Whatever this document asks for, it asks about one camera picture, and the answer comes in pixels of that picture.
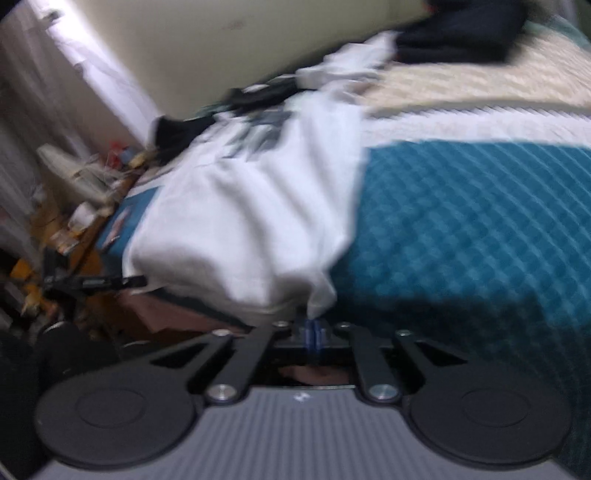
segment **curtain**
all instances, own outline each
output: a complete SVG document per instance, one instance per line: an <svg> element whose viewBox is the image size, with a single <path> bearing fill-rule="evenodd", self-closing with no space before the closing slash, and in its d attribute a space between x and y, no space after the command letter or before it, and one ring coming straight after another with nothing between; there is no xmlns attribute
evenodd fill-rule
<svg viewBox="0 0 591 480"><path fill-rule="evenodd" d="M90 157L61 101L49 41L25 0L0 22L0 248L35 266L40 258L29 231L41 183L36 149L50 143Z"/></svg>

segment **metal bolt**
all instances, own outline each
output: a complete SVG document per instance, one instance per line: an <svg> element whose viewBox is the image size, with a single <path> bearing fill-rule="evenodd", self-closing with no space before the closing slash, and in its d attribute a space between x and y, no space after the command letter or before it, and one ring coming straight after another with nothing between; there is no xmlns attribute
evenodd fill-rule
<svg viewBox="0 0 591 480"><path fill-rule="evenodd" d="M231 400L237 393L236 388L226 384L214 385L207 389L209 397L218 401Z"/></svg>
<svg viewBox="0 0 591 480"><path fill-rule="evenodd" d="M225 336L231 335L232 332L230 330L225 329L225 328L220 328L218 330L212 331L212 334L214 334L216 337L225 337Z"/></svg>
<svg viewBox="0 0 591 480"><path fill-rule="evenodd" d="M389 384L374 385L369 389L369 395L372 398L380 401L392 400L398 396L398 389Z"/></svg>

